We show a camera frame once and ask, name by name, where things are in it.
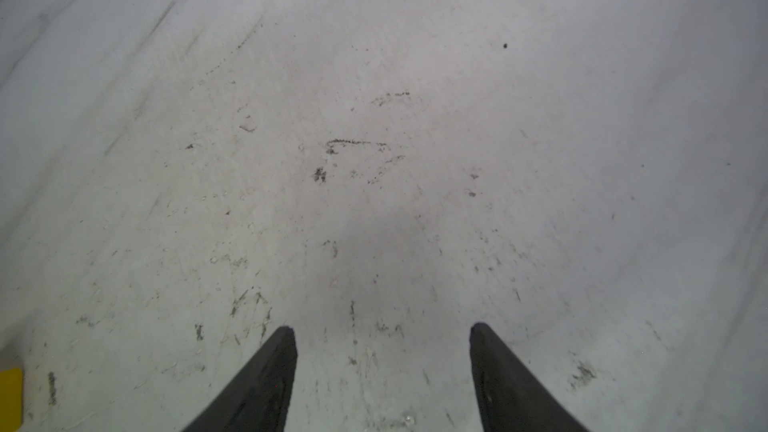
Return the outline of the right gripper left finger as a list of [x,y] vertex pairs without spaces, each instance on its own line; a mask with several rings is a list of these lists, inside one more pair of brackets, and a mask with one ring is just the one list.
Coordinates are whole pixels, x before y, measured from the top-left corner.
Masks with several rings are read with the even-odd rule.
[[279,327],[185,431],[283,432],[297,359],[294,330]]

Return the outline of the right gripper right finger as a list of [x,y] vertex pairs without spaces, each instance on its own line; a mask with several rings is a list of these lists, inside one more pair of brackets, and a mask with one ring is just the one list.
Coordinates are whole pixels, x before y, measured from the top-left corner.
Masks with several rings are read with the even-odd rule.
[[587,431],[488,324],[475,323],[469,342],[475,396],[485,432]]

